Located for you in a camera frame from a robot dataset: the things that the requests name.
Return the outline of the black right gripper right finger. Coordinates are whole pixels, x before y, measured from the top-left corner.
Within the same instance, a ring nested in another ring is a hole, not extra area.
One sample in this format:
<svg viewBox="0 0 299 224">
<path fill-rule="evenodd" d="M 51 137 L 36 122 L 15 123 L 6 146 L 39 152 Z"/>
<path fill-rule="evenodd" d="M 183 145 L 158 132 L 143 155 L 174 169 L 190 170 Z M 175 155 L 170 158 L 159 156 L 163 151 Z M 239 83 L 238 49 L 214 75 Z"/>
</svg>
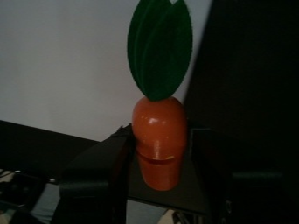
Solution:
<svg viewBox="0 0 299 224">
<path fill-rule="evenodd" d="M 283 171 L 251 145 L 208 128 L 191 129 L 211 224 L 299 224 Z"/>
</svg>

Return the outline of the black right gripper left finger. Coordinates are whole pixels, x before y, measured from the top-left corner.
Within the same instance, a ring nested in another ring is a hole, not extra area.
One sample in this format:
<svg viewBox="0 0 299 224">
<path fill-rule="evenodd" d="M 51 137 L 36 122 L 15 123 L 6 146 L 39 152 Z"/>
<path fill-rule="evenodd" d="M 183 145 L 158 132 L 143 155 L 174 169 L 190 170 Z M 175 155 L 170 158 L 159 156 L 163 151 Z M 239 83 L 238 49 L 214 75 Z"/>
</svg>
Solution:
<svg viewBox="0 0 299 224">
<path fill-rule="evenodd" d="M 51 224 L 127 224 L 127 195 L 135 138 L 130 125 L 83 151 L 60 179 Z"/>
</svg>

